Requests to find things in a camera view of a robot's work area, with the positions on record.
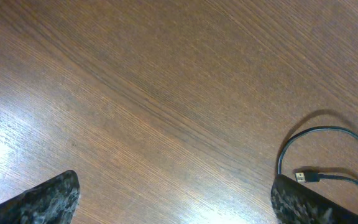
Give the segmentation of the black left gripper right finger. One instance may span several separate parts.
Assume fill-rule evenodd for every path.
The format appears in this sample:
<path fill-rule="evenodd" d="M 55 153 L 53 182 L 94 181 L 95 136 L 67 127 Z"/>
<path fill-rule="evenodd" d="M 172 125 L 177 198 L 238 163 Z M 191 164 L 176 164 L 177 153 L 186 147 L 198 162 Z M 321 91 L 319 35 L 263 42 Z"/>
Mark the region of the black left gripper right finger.
<path fill-rule="evenodd" d="M 270 199 L 279 223 L 358 224 L 358 215 L 295 180 L 276 176 Z"/>

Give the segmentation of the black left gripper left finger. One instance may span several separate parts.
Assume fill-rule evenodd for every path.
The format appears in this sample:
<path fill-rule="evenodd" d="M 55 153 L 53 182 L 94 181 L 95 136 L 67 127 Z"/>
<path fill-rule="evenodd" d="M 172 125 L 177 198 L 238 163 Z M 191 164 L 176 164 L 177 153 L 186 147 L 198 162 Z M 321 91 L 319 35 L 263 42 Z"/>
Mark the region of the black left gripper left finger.
<path fill-rule="evenodd" d="M 70 224 L 80 197 L 75 171 L 67 170 L 0 204 L 0 223 Z"/>

